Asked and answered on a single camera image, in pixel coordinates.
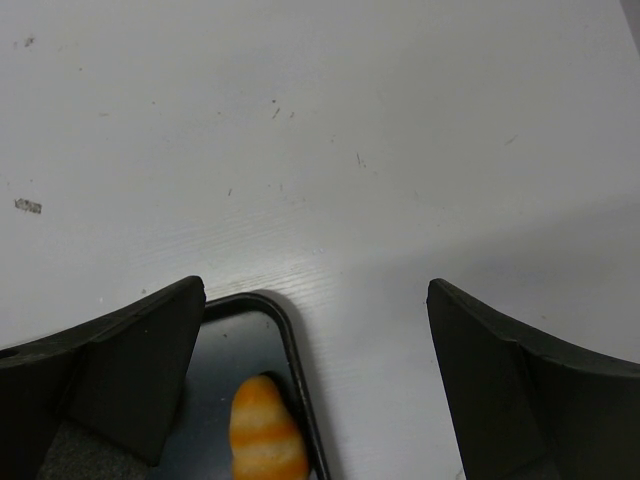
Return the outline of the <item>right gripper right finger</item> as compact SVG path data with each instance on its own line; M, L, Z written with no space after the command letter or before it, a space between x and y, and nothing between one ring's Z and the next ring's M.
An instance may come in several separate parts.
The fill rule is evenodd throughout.
M469 479L636 479L639 366L528 326L443 280L426 300Z

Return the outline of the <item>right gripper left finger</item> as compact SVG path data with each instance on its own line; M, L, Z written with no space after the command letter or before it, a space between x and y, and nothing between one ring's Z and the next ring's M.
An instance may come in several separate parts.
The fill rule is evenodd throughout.
M204 315L200 277L1 351L1 476L34 479L63 424L158 464Z

